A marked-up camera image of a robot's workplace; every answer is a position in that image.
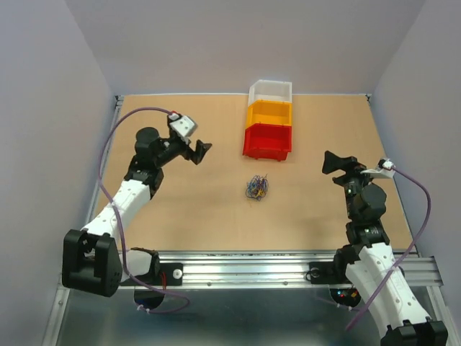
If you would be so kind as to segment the white plastic bin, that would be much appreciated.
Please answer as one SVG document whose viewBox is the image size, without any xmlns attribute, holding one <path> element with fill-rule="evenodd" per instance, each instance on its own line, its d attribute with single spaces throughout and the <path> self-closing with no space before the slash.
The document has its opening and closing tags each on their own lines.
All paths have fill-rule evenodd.
<svg viewBox="0 0 461 346">
<path fill-rule="evenodd" d="M 249 88 L 248 106 L 258 100 L 292 102 L 292 83 L 260 79 Z"/>
</svg>

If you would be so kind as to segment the yellow plastic bin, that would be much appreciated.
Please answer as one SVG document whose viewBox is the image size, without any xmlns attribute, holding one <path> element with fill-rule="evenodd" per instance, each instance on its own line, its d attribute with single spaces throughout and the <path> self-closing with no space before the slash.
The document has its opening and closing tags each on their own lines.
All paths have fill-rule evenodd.
<svg viewBox="0 0 461 346">
<path fill-rule="evenodd" d="M 257 100 L 248 106 L 246 128 L 255 124 L 292 125 L 292 103 Z"/>
</svg>

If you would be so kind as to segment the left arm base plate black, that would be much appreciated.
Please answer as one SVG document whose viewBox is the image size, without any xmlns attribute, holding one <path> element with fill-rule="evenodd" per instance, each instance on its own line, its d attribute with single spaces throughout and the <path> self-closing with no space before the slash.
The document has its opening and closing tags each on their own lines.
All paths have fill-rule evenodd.
<svg viewBox="0 0 461 346">
<path fill-rule="evenodd" d="M 180 262 L 162 262 L 156 261 L 153 269 L 146 274 L 136 275 L 135 277 L 148 285 L 158 287 L 179 287 L 182 286 L 182 273 L 184 266 Z"/>
</svg>

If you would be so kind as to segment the aluminium frame rail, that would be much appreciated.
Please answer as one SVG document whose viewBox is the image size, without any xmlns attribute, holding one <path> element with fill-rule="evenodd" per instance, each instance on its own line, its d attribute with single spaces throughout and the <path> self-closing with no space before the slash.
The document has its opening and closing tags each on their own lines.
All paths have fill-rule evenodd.
<svg viewBox="0 0 461 346">
<path fill-rule="evenodd" d="M 331 262 L 334 252 L 149 252 L 130 250 L 127 267 L 134 276 L 146 274 L 156 261 L 180 262 L 184 269 L 182 286 L 174 290 L 310 288 L 304 278 L 309 262 Z M 61 285 L 100 296 L 111 296 L 120 286 L 135 286 L 122 268 L 120 255 L 109 258 L 107 268 L 94 269 L 97 261 L 85 254 L 74 265 L 61 270 Z M 347 287 L 348 285 L 318 285 Z"/>
</svg>

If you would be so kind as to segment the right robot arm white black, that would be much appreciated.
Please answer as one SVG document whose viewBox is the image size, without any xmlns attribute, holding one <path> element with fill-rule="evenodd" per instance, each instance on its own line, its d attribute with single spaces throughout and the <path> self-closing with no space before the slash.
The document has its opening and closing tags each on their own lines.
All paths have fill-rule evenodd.
<svg viewBox="0 0 461 346">
<path fill-rule="evenodd" d="M 392 178 L 397 172 L 395 165 L 381 159 L 375 169 L 368 169 L 353 156 L 339 157 L 326 151 L 323 174 L 338 170 L 343 174 L 332 180 L 344 190 L 349 243 L 337 250 L 331 272 L 337 280 L 349 281 L 364 300 L 346 330 L 370 313 L 381 345 L 445 345 L 448 331 L 444 322 L 429 316 L 400 268 L 410 250 L 396 258 L 381 222 L 387 195 L 373 180 Z"/>
</svg>

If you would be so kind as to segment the red plastic bin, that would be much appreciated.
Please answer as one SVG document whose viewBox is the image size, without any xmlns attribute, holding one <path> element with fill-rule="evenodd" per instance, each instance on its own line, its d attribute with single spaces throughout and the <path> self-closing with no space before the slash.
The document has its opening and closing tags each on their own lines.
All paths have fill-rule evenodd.
<svg viewBox="0 0 461 346">
<path fill-rule="evenodd" d="M 291 126 L 255 123 L 245 129 L 242 151 L 244 156 L 285 161 L 291 151 Z"/>
</svg>

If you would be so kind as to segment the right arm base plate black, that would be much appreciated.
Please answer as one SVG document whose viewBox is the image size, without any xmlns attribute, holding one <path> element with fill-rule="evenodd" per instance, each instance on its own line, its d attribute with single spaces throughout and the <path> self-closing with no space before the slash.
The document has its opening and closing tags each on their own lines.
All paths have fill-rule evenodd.
<svg viewBox="0 0 461 346">
<path fill-rule="evenodd" d="M 348 285 L 366 283 L 373 277 L 359 261 L 353 263 L 309 262 L 304 278 L 313 285 Z"/>
</svg>

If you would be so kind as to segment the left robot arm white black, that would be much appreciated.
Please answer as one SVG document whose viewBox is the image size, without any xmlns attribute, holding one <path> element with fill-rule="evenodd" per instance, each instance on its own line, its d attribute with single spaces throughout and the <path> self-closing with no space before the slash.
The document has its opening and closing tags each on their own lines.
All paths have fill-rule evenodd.
<svg viewBox="0 0 461 346">
<path fill-rule="evenodd" d="M 135 155 L 118 191 L 109 196 L 108 204 L 91 222 L 65 235 L 65 287 L 110 297 L 126 280 L 151 284 L 159 279 L 158 253 L 143 248 L 127 249 L 125 230 L 158 192 L 164 165 L 178 156 L 199 164 L 212 147 L 197 141 L 191 148 L 175 131 L 169 134 L 168 138 L 161 138 L 155 128 L 140 129 L 135 136 Z"/>
</svg>

